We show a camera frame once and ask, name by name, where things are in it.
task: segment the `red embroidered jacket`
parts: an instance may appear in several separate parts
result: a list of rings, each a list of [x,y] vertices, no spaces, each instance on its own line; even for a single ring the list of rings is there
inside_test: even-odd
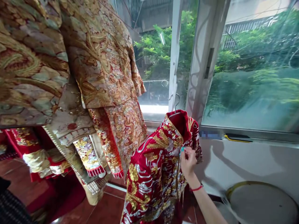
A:
[[[164,122],[135,151],[127,175],[121,223],[149,222],[164,216],[170,223],[174,202],[187,184],[180,168],[180,149],[190,146],[202,160],[198,123],[183,110],[166,114]]]

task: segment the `red fringe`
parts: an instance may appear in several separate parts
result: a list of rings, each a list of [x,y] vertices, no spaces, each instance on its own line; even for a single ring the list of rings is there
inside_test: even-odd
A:
[[[120,171],[118,173],[113,173],[113,177],[115,179],[121,179],[121,178],[123,178],[124,177],[124,171],[122,170],[122,171]]]
[[[87,170],[88,176],[94,177],[101,173],[105,173],[105,170],[102,166],[99,166],[98,168],[95,168],[93,170]]]

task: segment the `hand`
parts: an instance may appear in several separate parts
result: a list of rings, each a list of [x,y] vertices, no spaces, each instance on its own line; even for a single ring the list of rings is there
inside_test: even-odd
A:
[[[185,147],[185,151],[181,152],[181,170],[189,183],[195,176],[194,167],[197,163],[195,150],[191,147]]]

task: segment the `collar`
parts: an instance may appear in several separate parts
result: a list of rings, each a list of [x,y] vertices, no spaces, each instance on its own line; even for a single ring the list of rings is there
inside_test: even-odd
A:
[[[161,128],[167,137],[178,142],[182,146],[192,136],[189,128],[190,117],[184,110],[176,110],[166,114]]]

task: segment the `metal hook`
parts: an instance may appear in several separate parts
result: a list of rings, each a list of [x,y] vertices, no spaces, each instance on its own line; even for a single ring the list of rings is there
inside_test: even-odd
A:
[[[177,93],[176,93],[176,95],[178,96],[178,103],[174,107],[174,114],[176,114],[176,112],[177,112],[177,105],[180,103],[180,95],[177,94]]]

